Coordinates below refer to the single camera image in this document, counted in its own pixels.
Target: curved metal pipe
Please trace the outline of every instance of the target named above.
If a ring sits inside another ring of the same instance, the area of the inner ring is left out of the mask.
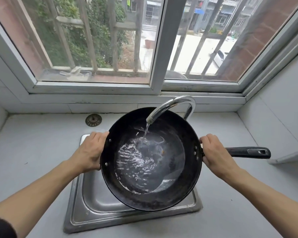
[[[166,112],[168,109],[180,104],[180,103],[188,103],[189,108],[187,109],[186,113],[184,114],[183,118],[187,120],[191,114],[194,112],[195,109],[195,100],[193,97],[189,95],[182,95],[182,96],[177,96],[169,101],[165,102],[161,106],[157,107],[154,111],[151,112],[151,114],[147,117],[147,123],[148,124],[153,124],[155,120],[164,112]]]

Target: stainless steel sink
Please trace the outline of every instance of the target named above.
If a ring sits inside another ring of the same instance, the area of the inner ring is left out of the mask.
[[[81,143],[88,135],[83,135]],[[64,232],[73,233],[141,220],[155,219],[202,209],[196,188],[167,210],[142,212],[121,203],[107,188],[100,171],[81,174],[72,182],[64,220]]]

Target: window pane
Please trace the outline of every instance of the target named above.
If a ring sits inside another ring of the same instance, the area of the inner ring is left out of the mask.
[[[298,9],[298,0],[217,2],[187,0],[168,65],[181,79],[238,81]]]
[[[0,22],[37,80],[149,84],[164,0],[144,1],[0,0]]]

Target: person's left hand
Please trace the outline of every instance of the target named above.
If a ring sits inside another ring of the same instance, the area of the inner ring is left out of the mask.
[[[79,173],[100,170],[100,155],[109,132],[92,132],[68,159]]]

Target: hand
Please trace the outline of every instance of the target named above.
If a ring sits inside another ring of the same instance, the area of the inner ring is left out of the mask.
[[[208,134],[199,140],[205,154],[203,162],[217,177],[227,182],[241,170],[217,136]]]
[[[80,174],[95,169],[100,170],[100,155],[103,152],[108,134],[108,131],[104,133],[91,132],[69,158],[69,161]]]

